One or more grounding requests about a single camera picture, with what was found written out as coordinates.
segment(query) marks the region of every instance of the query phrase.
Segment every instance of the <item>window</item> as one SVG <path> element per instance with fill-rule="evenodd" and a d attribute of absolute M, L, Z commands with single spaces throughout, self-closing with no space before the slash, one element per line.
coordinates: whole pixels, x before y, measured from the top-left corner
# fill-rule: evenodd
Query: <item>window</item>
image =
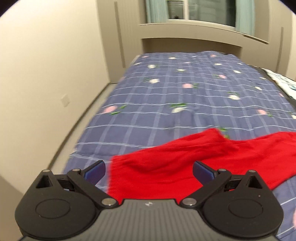
<path fill-rule="evenodd" d="M 170 19 L 198 20 L 235 27 L 235 0 L 167 0 Z"/>

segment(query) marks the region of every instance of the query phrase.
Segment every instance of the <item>light blue curtain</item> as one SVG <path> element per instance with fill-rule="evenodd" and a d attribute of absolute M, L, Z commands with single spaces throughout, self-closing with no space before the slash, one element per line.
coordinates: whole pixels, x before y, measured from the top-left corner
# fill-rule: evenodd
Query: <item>light blue curtain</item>
<path fill-rule="evenodd" d="M 255 35 L 254 0 L 236 0 L 236 31 Z"/>
<path fill-rule="evenodd" d="M 165 23 L 168 20 L 168 5 L 166 0 L 146 0 L 148 23 Z"/>

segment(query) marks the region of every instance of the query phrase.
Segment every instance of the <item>light switch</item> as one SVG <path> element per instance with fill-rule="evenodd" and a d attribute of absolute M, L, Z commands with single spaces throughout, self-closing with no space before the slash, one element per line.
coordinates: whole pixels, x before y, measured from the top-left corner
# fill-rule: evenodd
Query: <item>light switch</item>
<path fill-rule="evenodd" d="M 65 94 L 65 95 L 61 98 L 61 102 L 62 102 L 63 106 L 66 107 L 68 104 L 70 104 L 69 96 L 68 96 L 67 94 Z"/>

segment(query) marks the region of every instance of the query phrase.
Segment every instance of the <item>window pane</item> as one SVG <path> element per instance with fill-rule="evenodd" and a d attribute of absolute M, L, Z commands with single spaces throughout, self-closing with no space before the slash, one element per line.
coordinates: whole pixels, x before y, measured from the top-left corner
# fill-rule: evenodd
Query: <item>window pane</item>
<path fill-rule="evenodd" d="M 189 19 L 235 27 L 235 0 L 188 0 Z"/>
<path fill-rule="evenodd" d="M 183 1 L 167 1 L 170 19 L 183 18 Z"/>

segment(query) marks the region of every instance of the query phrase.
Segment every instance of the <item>white logo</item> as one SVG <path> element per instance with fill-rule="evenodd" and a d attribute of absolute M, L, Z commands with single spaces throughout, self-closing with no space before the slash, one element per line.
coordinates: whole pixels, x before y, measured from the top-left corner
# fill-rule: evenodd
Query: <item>white logo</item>
<path fill-rule="evenodd" d="M 145 205 L 148 206 L 148 207 L 150 207 L 150 206 L 153 205 L 153 202 L 146 202 Z"/>

